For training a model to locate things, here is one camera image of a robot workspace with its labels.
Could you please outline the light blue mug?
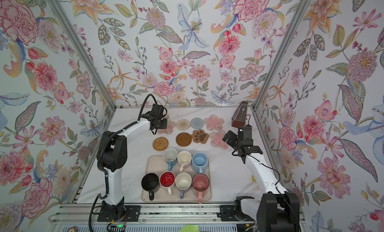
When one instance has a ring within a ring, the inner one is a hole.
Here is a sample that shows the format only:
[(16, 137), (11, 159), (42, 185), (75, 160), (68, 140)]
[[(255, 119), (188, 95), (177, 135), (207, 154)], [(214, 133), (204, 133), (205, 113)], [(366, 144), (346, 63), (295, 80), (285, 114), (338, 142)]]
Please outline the light blue mug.
[(205, 153), (203, 152), (197, 152), (192, 156), (192, 170), (196, 173), (204, 173), (208, 166), (209, 166), (209, 160)]

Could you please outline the pink mug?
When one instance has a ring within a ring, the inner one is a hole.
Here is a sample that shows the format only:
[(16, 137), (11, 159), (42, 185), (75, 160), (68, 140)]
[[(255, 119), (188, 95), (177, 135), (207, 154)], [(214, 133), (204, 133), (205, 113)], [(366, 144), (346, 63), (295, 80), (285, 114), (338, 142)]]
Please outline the pink mug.
[(202, 173), (196, 174), (192, 179), (193, 192), (197, 197), (198, 203), (203, 202), (204, 194), (207, 192), (210, 186), (209, 178)]

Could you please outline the black mug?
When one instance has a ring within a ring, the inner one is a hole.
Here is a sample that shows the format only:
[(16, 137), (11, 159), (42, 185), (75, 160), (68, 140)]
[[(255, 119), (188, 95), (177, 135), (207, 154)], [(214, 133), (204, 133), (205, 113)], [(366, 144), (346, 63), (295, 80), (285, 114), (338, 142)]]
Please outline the black mug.
[(158, 175), (155, 173), (146, 174), (142, 179), (141, 186), (144, 191), (149, 193), (150, 201), (153, 201), (155, 199), (155, 193), (160, 188), (160, 180)]

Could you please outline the white mug green outside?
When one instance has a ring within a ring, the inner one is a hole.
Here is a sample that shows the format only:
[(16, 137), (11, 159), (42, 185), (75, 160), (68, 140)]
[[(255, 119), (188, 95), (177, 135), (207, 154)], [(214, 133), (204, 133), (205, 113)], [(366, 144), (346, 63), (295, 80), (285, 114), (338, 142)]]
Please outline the white mug green outside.
[(167, 114), (165, 115), (164, 118), (167, 120), (167, 126), (169, 126), (169, 124), (170, 124), (170, 122), (171, 122), (171, 120), (170, 120), (170, 114), (167, 113)]

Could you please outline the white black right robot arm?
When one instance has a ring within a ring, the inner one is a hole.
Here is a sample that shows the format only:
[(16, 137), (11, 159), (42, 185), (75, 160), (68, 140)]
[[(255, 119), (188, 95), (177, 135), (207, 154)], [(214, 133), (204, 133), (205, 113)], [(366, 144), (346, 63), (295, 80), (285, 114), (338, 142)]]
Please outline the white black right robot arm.
[(240, 196), (234, 201), (234, 216), (240, 221), (253, 219), (260, 232), (300, 232), (300, 200), (281, 184), (278, 171), (267, 165), (259, 146), (254, 145), (252, 126), (238, 128), (238, 133), (228, 131), (223, 141), (234, 149), (233, 156), (240, 157), (251, 171), (260, 191), (260, 202), (253, 197)]

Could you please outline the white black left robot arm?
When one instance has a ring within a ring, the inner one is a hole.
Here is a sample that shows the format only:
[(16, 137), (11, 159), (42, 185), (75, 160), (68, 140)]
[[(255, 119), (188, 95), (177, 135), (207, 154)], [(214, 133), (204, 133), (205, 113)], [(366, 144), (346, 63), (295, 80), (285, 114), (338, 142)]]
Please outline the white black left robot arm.
[(128, 159), (128, 144), (139, 135), (158, 129), (166, 129), (167, 109), (153, 104), (151, 111), (140, 110), (138, 119), (122, 129), (102, 134), (97, 154), (97, 168), (105, 176), (105, 195), (98, 195), (102, 200), (101, 213), (107, 219), (116, 220), (125, 216), (126, 208), (122, 192), (122, 168)]

